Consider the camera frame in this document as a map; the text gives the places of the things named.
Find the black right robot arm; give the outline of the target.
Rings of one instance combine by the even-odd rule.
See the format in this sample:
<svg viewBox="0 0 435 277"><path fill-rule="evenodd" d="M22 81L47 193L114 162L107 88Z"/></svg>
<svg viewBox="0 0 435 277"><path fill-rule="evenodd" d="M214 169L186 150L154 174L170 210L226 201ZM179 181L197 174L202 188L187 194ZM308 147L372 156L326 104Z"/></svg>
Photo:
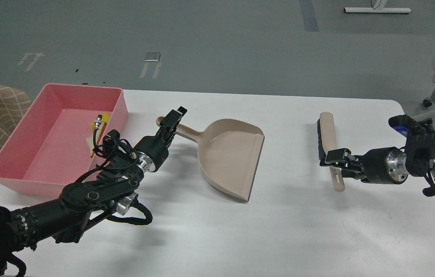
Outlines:
<svg viewBox="0 0 435 277"><path fill-rule="evenodd" d="M371 149L364 155L353 155L339 149L333 114L321 113L317 121L318 159L328 167L333 188L342 192L344 179L352 178L365 184L403 184L409 176L423 177L429 184L423 195L435 196L435 131L432 120L418 122L408 115L388 120L389 126L405 137L404 147Z"/></svg>

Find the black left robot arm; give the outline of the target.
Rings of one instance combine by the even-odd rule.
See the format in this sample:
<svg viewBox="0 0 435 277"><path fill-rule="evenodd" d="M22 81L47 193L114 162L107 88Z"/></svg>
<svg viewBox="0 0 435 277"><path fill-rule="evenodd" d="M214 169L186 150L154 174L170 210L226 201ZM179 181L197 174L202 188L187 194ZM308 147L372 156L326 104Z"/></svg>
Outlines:
<svg viewBox="0 0 435 277"><path fill-rule="evenodd" d="M39 241L78 243L85 231L109 220L131 225L149 225L150 210L139 202L136 189L146 172L156 172L169 155L177 127L186 114L184 107L171 110L153 136L145 136L134 147L117 130L95 144L101 165L81 175L62 190L59 198L13 211L0 206L0 276L8 264L24 277L27 267L15 252L35 250Z"/></svg>

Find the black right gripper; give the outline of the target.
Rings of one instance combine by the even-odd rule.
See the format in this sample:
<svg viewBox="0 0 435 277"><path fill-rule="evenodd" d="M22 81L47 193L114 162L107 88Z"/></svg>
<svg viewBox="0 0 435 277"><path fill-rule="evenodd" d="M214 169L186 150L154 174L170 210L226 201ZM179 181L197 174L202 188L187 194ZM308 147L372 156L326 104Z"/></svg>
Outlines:
<svg viewBox="0 0 435 277"><path fill-rule="evenodd" d="M366 184L391 184L392 179L387 168L391 151L390 147L372 149L364 155L354 156L349 149L330 150L320 158L320 166L328 166L335 181L352 178Z"/></svg>

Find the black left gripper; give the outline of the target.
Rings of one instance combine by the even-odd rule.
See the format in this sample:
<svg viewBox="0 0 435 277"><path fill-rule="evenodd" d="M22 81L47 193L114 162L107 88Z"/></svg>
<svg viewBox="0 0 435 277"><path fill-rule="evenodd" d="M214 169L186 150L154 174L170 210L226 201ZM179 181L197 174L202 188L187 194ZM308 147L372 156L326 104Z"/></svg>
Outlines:
<svg viewBox="0 0 435 277"><path fill-rule="evenodd" d="M177 126L186 113L187 109L182 106L177 110L172 109L165 117L158 118L159 136L145 136L135 145L134 149L137 152L151 159L154 166L149 172L157 172L168 158L170 144L163 139L173 139Z"/></svg>

